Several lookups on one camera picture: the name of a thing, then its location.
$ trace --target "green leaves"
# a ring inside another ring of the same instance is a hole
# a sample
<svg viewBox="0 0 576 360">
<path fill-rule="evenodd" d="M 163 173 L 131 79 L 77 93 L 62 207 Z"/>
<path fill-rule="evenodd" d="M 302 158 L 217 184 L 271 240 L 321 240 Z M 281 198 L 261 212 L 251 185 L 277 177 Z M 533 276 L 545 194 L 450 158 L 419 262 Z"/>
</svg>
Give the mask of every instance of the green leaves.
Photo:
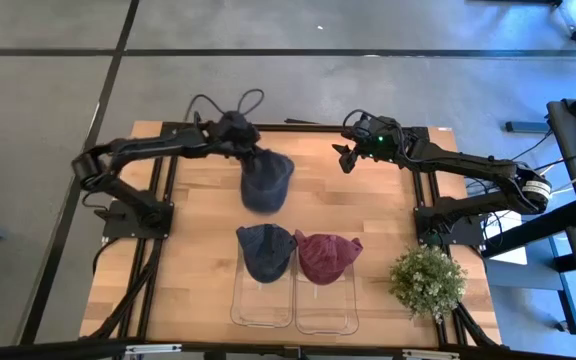
<svg viewBox="0 0 576 360">
<path fill-rule="evenodd" d="M 466 271 L 438 247 L 421 246 L 403 254 L 390 268 L 390 294 L 412 312 L 438 323 L 457 307 L 466 288 Z"/>
</svg>

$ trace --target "maroon baseball cap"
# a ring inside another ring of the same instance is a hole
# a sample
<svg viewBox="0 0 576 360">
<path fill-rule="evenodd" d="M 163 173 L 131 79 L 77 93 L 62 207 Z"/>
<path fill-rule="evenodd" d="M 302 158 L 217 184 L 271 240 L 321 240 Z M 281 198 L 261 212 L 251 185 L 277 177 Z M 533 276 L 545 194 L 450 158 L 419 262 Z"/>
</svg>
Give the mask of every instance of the maroon baseball cap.
<svg viewBox="0 0 576 360">
<path fill-rule="evenodd" d="M 348 241 L 341 236 L 315 234 L 304 236 L 297 230 L 299 264 L 308 280 L 317 285 L 328 285 L 343 274 L 363 250 L 358 238 Z"/>
</svg>

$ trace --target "dark blue cap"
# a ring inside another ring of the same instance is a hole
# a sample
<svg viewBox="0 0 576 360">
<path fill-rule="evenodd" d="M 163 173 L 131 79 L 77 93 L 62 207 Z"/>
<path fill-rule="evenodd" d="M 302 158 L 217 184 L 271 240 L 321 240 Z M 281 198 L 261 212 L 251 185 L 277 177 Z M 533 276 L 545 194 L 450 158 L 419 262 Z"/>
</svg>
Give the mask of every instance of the dark blue cap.
<svg viewBox="0 0 576 360">
<path fill-rule="evenodd" d="M 278 211 L 286 200 L 295 164 L 287 156 L 260 151 L 251 166 L 241 172 L 241 199 L 248 209 L 260 213 Z"/>
<path fill-rule="evenodd" d="M 248 273 L 261 283 L 279 279 L 297 247 L 297 241 L 292 235 L 275 224 L 240 227 L 237 229 L 237 238 Z"/>
</svg>

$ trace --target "transparent plastic bin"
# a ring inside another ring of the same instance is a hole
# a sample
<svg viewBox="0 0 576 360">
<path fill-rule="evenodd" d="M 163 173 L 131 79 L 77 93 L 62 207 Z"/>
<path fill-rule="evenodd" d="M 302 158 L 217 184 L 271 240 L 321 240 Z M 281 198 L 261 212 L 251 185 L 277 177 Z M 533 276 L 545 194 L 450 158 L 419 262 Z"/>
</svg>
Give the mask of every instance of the transparent plastic bin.
<svg viewBox="0 0 576 360">
<path fill-rule="evenodd" d="M 295 325 L 308 335 L 351 335 L 359 329 L 353 265 L 328 285 L 316 285 L 303 274 L 297 259 Z"/>
<path fill-rule="evenodd" d="M 293 251 L 286 271 L 276 281 L 263 284 L 253 279 L 239 248 L 237 273 L 230 317 L 235 324 L 254 327 L 281 328 L 293 319 L 293 291 L 295 276 L 295 252 Z"/>
</svg>

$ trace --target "wooden tabletop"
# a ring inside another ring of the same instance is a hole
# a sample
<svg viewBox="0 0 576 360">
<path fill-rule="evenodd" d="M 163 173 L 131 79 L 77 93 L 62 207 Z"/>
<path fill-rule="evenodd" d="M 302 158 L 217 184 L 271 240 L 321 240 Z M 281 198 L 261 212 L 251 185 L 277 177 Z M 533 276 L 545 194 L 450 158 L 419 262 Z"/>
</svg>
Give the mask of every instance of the wooden tabletop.
<svg viewBox="0 0 576 360">
<path fill-rule="evenodd" d="M 161 122 L 136 122 L 133 137 L 158 136 Z M 430 128 L 431 141 L 456 150 L 450 129 Z M 335 133 L 262 132 L 260 146 L 288 155 L 295 163 L 286 202 L 270 216 L 251 213 L 241 202 L 240 166 L 234 159 L 209 156 L 180 159 L 172 200 L 175 214 L 164 242 L 147 338 L 157 341 L 247 344 L 435 347 L 431 319 L 410 319 L 409 311 L 388 290 L 393 260 L 417 246 L 412 209 L 412 174 L 389 163 L 358 161 L 351 174 L 339 168 L 331 144 L 348 141 Z M 161 185 L 168 159 L 164 160 Z M 153 160 L 133 162 L 121 177 L 146 189 Z M 427 177 L 422 175 L 428 190 Z M 437 173 L 442 196 L 463 198 L 461 176 Z M 364 250 L 354 264 L 359 328 L 352 335 L 305 335 L 294 321 L 285 328 L 262 329 L 234 324 L 230 310 L 237 266 L 239 226 L 276 223 L 289 232 L 332 233 L 358 237 Z M 126 290 L 134 239 L 122 239 L 100 257 L 81 335 L 96 330 Z M 468 247 L 452 246 L 453 258 L 468 271 L 463 299 L 473 318 L 493 340 L 499 330 L 480 258 Z M 137 299 L 129 334 L 135 334 L 141 309 Z M 456 337 L 447 319 L 449 342 Z"/>
</svg>

